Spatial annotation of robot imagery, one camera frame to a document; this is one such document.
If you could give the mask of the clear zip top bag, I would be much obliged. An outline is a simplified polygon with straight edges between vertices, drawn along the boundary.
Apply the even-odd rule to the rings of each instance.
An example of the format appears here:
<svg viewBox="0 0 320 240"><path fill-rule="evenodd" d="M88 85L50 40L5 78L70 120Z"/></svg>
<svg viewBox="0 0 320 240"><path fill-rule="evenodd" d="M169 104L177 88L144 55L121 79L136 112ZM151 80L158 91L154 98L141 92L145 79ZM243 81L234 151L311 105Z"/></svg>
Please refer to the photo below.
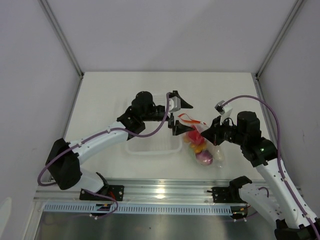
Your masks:
<svg viewBox="0 0 320 240"><path fill-rule="evenodd" d="M188 147L191 157L204 167L222 168L225 156L220 146L214 146L211 142L201 136L209 126L200 120L191 118L186 113L181 113L178 118L193 130L182 135L182 139Z"/></svg>

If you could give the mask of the white radish with leaves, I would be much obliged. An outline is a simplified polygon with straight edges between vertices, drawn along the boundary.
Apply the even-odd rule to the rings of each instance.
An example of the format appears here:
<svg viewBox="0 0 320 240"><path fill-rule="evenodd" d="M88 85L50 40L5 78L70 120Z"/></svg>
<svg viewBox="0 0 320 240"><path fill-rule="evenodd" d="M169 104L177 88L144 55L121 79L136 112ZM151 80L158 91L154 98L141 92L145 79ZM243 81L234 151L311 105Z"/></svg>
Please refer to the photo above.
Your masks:
<svg viewBox="0 0 320 240"><path fill-rule="evenodd" d="M212 156L216 162L223 162L225 160L223 150L219 145L212 147Z"/></svg>

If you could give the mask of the purple onion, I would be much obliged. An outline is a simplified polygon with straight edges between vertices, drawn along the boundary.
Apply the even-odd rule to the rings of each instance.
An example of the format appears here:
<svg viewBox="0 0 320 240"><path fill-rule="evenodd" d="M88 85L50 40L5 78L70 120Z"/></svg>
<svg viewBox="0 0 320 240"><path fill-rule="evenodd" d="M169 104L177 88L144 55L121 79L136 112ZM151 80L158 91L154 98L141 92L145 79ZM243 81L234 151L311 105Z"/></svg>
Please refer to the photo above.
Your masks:
<svg viewBox="0 0 320 240"><path fill-rule="evenodd" d="M195 158L202 166L209 166L213 163L213 155L208 150L202 150L195 154Z"/></svg>

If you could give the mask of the red bell pepper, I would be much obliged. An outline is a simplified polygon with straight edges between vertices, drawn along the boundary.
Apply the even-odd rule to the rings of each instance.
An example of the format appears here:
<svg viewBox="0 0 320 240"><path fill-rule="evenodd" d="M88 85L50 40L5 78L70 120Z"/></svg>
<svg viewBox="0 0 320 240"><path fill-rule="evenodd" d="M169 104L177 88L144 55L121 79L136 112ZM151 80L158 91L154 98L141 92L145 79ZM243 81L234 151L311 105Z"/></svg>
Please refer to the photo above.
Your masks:
<svg viewBox="0 0 320 240"><path fill-rule="evenodd" d="M193 143L196 145L200 145L205 142L205 139L201 136L201 134L197 131L190 131L184 135L184 141L186 143Z"/></svg>

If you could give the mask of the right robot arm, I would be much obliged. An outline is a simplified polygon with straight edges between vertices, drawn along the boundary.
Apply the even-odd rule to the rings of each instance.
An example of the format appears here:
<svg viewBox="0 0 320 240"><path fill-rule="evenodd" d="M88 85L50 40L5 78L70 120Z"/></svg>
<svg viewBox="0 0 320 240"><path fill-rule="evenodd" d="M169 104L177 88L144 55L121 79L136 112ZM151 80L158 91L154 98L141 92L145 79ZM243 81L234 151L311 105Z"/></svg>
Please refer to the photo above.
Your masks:
<svg viewBox="0 0 320 240"><path fill-rule="evenodd" d="M306 204L278 157L275 145L262 136L260 120L251 111L237 115L237 124L215 118L201 136L218 146L224 141L238 145L243 156L263 177L273 198L262 195L246 176L229 183L234 202L251 205L274 228L278 240L318 240L320 219Z"/></svg>

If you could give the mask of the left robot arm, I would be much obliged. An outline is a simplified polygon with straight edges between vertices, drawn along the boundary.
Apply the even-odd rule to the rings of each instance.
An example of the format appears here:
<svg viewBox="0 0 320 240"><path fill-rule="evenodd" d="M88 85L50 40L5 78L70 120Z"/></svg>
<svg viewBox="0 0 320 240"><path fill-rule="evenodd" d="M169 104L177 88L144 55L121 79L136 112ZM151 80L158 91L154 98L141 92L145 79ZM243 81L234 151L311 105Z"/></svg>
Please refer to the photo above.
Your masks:
<svg viewBox="0 0 320 240"><path fill-rule="evenodd" d="M38 185L44 187L41 178L48 171L60 190L79 187L97 200L109 199L109 184L99 172L90 172L81 168L82 164L102 150L132 138L149 138L161 130L164 124L173 136L192 131L192 127L176 120L174 113L181 109L192 109L174 90L165 95L165 105L156 105L153 95L148 91L136 94L131 105L115 122L104 130L88 137L67 142L64 138L56 140L45 167L37 177Z"/></svg>

